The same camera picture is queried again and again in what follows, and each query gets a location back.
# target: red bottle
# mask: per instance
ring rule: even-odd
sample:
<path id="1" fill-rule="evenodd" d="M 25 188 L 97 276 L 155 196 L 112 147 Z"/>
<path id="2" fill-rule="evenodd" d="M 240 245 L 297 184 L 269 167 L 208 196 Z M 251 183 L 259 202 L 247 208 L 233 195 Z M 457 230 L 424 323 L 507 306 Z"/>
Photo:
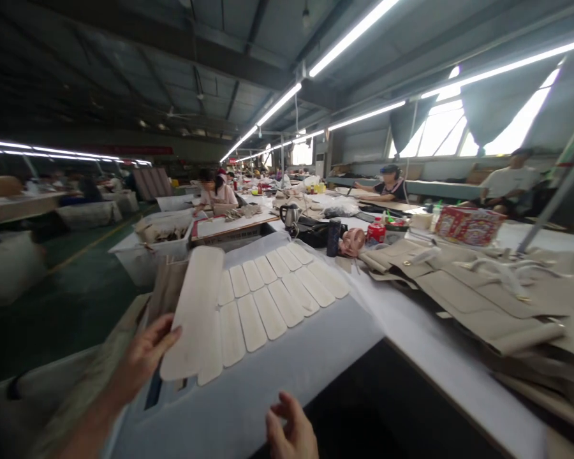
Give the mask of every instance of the red bottle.
<path id="1" fill-rule="evenodd" d="M 366 233 L 365 239 L 367 242 L 372 242 L 372 240 L 376 241 L 373 242 L 374 245 L 382 244 L 385 242 L 385 232 L 386 229 L 381 223 L 381 217 L 376 217 L 374 223 L 368 225 L 368 232 Z"/>

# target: yellow floor line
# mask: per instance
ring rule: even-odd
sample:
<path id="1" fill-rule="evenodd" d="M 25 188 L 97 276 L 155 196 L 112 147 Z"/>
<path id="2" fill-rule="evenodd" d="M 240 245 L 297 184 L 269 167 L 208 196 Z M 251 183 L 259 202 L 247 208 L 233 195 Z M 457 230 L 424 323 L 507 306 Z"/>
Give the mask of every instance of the yellow floor line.
<path id="1" fill-rule="evenodd" d="M 47 275 L 52 275 L 55 274 L 56 272 L 58 272 L 60 269 L 65 268 L 66 266 L 68 266 L 70 263 L 72 263 L 74 260 L 76 260 L 77 258 L 79 258 L 81 255 L 83 255 L 85 252 L 87 252 L 89 249 L 92 249 L 93 247 L 96 247 L 100 242 L 104 241 L 104 239 L 112 236 L 113 234 L 117 233 L 119 230 L 123 229 L 126 225 L 130 224 L 133 220 L 135 219 L 139 219 L 141 218 L 141 216 L 144 215 L 144 213 L 150 211 L 151 209 L 153 209 L 154 207 L 157 207 L 157 204 L 153 204 L 151 207 L 149 207 L 148 209 L 145 209 L 143 212 L 139 212 L 136 215 L 134 215 L 133 217 L 130 217 L 129 220 L 124 221 L 122 224 L 120 224 L 119 226 L 117 226 L 116 228 L 111 229 L 108 233 L 106 233 L 103 236 L 100 236 L 98 239 L 96 239 L 94 242 L 92 242 L 89 245 L 86 245 L 85 247 L 83 247 L 81 250 L 79 250 L 77 253 L 75 253 L 74 255 L 72 255 L 71 257 L 65 259 L 64 261 L 62 261 L 62 263 L 60 263 L 59 265 L 54 266 L 53 268 L 51 268 L 48 272 Z"/>

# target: factory floor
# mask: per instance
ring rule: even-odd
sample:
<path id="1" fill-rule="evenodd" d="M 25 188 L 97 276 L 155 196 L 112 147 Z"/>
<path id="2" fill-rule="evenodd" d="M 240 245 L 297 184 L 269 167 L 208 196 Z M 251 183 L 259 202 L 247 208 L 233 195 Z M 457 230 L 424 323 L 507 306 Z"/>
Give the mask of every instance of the factory floor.
<path id="1" fill-rule="evenodd" d="M 108 250 L 141 215 L 73 231 L 44 243 L 49 274 L 15 303 L 0 308 L 0 381 L 103 342 L 138 289 Z"/>

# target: hand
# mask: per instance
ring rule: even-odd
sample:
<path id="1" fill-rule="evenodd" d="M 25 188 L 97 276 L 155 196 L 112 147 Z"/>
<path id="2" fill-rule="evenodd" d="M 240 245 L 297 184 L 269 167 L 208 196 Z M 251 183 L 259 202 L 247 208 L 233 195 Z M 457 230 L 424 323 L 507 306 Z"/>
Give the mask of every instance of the hand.
<path id="1" fill-rule="evenodd" d="M 298 400 L 280 392 L 281 403 L 272 405 L 266 414 L 268 443 L 274 459 L 318 459 L 317 437 Z M 285 419 L 285 428 L 278 416 Z"/>
<path id="2" fill-rule="evenodd" d="M 132 340 L 103 394 L 108 403 L 124 407 L 153 376 L 161 357 L 180 337 L 181 327 L 170 331 L 173 318 L 164 314 Z"/>

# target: red printed box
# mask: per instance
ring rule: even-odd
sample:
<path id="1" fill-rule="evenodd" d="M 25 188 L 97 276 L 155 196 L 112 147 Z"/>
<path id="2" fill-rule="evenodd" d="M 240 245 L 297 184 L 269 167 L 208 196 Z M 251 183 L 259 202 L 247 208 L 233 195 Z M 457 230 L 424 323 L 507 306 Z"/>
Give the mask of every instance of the red printed box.
<path id="1" fill-rule="evenodd" d="M 436 223 L 436 234 L 458 244 L 486 247 L 505 219 L 505 215 L 492 210 L 445 206 Z"/>

